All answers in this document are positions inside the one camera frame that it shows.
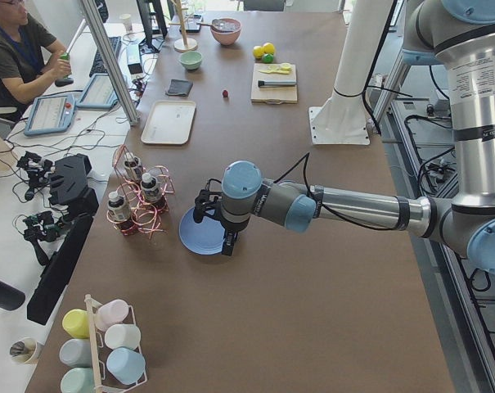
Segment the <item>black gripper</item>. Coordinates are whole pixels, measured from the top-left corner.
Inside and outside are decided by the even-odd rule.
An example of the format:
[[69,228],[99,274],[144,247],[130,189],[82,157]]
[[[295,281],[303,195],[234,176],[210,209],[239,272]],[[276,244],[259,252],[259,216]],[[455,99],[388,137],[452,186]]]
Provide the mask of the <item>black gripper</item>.
[[[204,217],[218,222],[221,222],[222,220],[221,201],[223,192],[213,191],[211,189],[212,182],[222,184],[221,180],[209,178],[205,186],[200,190],[198,196],[195,198],[194,221],[197,224],[201,224]],[[225,231],[223,236],[222,254],[232,256],[235,243],[236,232]]]

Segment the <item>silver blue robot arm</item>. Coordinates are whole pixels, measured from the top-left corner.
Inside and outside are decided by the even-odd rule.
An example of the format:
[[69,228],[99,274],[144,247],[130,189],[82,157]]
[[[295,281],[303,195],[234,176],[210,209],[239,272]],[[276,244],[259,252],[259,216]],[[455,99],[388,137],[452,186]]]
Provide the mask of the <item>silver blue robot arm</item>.
[[448,74],[457,159],[450,199],[382,196],[265,179],[249,161],[230,164],[221,190],[201,190],[193,219],[218,221],[230,255],[252,216],[296,232],[315,218],[407,230],[440,242],[495,274],[495,1],[411,1],[403,41],[408,63],[437,61]]

